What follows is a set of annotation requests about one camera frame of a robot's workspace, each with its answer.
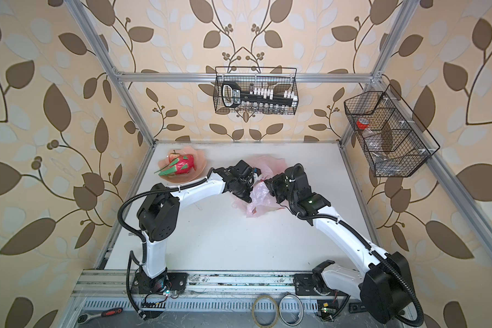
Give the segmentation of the pink plastic bag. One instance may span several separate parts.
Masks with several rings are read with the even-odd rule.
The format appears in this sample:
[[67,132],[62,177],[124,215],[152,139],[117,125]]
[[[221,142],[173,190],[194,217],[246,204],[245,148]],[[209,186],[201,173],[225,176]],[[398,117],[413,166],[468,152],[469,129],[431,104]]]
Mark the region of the pink plastic bag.
[[278,159],[268,155],[252,157],[245,162],[253,168],[261,171],[258,182],[254,183],[253,190],[250,194],[251,203],[236,199],[232,203],[234,209],[240,210],[246,217],[260,217],[268,212],[282,209],[276,199],[270,195],[265,180],[271,179],[284,172],[288,167],[284,159]]

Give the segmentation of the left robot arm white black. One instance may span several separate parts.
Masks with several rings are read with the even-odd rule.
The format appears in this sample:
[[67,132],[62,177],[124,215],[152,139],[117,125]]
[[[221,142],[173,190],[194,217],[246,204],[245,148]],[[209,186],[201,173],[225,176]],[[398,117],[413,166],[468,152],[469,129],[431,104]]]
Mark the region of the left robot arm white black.
[[[137,236],[142,244],[142,259],[137,260],[129,252],[128,265],[136,264],[139,269],[135,280],[145,293],[165,291],[168,283],[168,269],[165,263],[166,239],[175,231],[181,209],[214,195],[231,193],[243,202],[251,202],[254,183],[262,171],[241,160],[228,168],[211,168],[207,175],[193,183],[166,187],[159,183],[146,191],[123,202],[117,212],[118,223]],[[142,199],[136,217],[138,227],[134,228],[124,220],[125,210]]]

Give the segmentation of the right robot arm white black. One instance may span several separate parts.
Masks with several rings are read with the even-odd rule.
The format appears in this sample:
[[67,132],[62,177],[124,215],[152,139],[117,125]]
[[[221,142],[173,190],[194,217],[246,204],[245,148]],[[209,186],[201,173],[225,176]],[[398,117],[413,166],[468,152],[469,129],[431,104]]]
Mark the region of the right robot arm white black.
[[333,262],[318,266],[321,283],[358,299],[378,322],[393,318],[410,327],[424,324],[424,311],[415,293],[409,263],[361,235],[344,220],[331,202],[312,190],[303,165],[265,180],[278,204],[288,203],[289,211],[327,235],[355,265],[355,271]]

